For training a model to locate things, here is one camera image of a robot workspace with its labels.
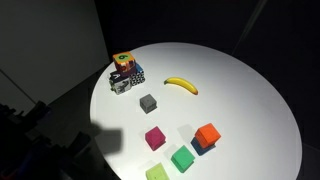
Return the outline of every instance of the cube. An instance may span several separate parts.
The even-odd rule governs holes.
[[[136,73],[136,61],[130,51],[113,55],[113,62],[121,76],[126,77]]]
[[[158,126],[148,131],[145,134],[145,139],[153,151],[157,150],[166,142],[166,137]]]
[[[194,159],[195,157],[184,145],[171,157],[171,161],[181,173],[184,173],[193,164]]]
[[[148,114],[157,108],[157,101],[151,96],[151,94],[148,94],[140,99],[140,107],[146,114]]]
[[[131,89],[130,78],[122,77],[117,71],[110,73],[109,83],[111,90],[118,95]]]
[[[214,145],[220,139],[221,135],[212,123],[209,123],[200,127],[197,130],[195,137],[202,148],[207,148]]]
[[[135,74],[130,75],[130,82],[132,86],[141,84],[146,80],[144,77],[144,71],[138,63],[136,63],[136,70],[137,72]]]
[[[146,171],[147,180],[170,180],[161,163]]]
[[[207,153],[208,151],[210,151],[211,149],[213,149],[215,147],[215,145],[211,145],[207,148],[202,148],[200,146],[200,143],[199,141],[197,140],[197,138],[193,138],[192,141],[191,141],[191,145],[193,146],[193,148],[196,150],[197,154],[199,156],[202,156],[204,155],[205,153]]]

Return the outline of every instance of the white tabletop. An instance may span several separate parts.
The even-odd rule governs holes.
[[[122,180],[146,179],[146,170],[160,162],[171,180],[296,179],[302,158],[297,123],[281,95],[255,70],[227,54],[186,43],[153,44],[131,53],[144,69],[146,81],[116,95],[108,81],[115,71],[112,63],[99,78],[90,106],[92,123],[121,132],[116,152],[104,152],[119,138],[112,133],[101,133],[96,142]],[[199,94],[164,85],[171,76],[189,80]],[[158,106],[149,114],[139,105],[147,94]],[[207,123],[216,127],[221,138],[214,149],[198,156],[190,142]],[[155,126],[167,139],[152,151],[144,134]],[[170,160],[182,145],[195,156],[185,173]]]

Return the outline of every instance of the dark background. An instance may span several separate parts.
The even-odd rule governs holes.
[[[110,56],[157,42],[194,43],[232,55],[279,91],[297,120],[302,141],[320,149],[319,3],[269,0],[240,41],[258,3],[96,0]]]

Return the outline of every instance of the green cube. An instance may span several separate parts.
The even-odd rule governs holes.
[[[195,157],[184,145],[171,157],[171,161],[181,173],[184,173],[193,164],[194,159]]]
[[[146,172],[148,180],[170,180],[161,163]]]

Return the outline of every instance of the magenta cube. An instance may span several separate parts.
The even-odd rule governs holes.
[[[155,151],[166,142],[166,137],[158,128],[158,126],[156,126],[146,133],[146,141],[151,149]]]

